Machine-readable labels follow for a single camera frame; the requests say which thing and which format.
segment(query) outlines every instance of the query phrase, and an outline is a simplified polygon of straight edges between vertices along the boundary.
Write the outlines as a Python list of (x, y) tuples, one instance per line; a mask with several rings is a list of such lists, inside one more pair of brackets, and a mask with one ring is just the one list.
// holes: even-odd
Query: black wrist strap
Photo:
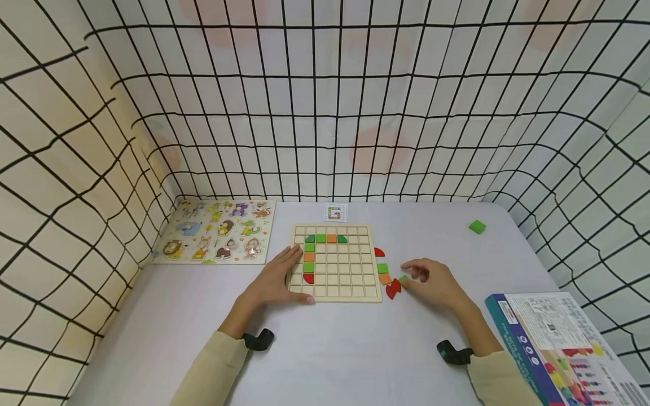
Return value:
[(454, 348), (449, 340), (439, 342), (436, 348), (445, 362), (451, 365), (469, 365), (471, 362), (470, 357), (474, 355), (474, 351), (471, 348), (456, 351), (456, 348)]
[(243, 339), (246, 344), (246, 348), (252, 349), (253, 351), (266, 351), (270, 347), (275, 334), (269, 329), (263, 329), (259, 336), (255, 337), (248, 333), (244, 334)]

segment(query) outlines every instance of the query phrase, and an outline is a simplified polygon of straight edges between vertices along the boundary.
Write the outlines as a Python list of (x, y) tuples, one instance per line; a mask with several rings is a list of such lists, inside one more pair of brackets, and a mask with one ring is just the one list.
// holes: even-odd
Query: left hand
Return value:
[(312, 296), (306, 293), (289, 292), (285, 285), (287, 273), (298, 262), (301, 255), (300, 246), (286, 247), (266, 264), (262, 272), (248, 285), (242, 296), (259, 305), (285, 302), (314, 304)]

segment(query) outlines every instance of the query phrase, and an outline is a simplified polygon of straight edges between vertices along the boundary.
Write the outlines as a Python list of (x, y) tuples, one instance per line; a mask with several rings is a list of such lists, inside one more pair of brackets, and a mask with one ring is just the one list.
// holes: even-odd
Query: right hand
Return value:
[(402, 284), (411, 293), (433, 304), (443, 305), (452, 310), (471, 303), (463, 288), (451, 274), (449, 267), (429, 258), (413, 259), (402, 264), (403, 270), (411, 270), (411, 277), (419, 283), (407, 279)]

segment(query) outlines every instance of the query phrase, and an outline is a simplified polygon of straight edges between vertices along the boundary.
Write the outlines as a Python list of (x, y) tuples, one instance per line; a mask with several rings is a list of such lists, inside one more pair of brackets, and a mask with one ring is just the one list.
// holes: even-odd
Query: orange square tile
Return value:
[(390, 282), (393, 282), (393, 278), (388, 273), (381, 273), (379, 275), (379, 282), (382, 283), (382, 285), (388, 285)]

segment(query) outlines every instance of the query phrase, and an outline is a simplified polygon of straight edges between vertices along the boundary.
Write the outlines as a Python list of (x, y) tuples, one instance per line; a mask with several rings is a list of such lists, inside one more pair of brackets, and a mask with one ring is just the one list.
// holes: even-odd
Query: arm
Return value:
[(242, 337), (252, 316), (267, 303), (314, 303), (307, 294), (289, 292), (285, 276), (300, 256), (299, 246), (273, 258), (242, 293), (221, 326), (198, 353), (170, 406), (223, 405), (241, 371), (248, 350)]
[(468, 367), (469, 378), (486, 406), (541, 405), (515, 361), (492, 333), (481, 310), (446, 265), (424, 258), (409, 261), (402, 269), (410, 269), (411, 277), (420, 281), (404, 281), (409, 292), (431, 304), (448, 307), (460, 322), (474, 351)]

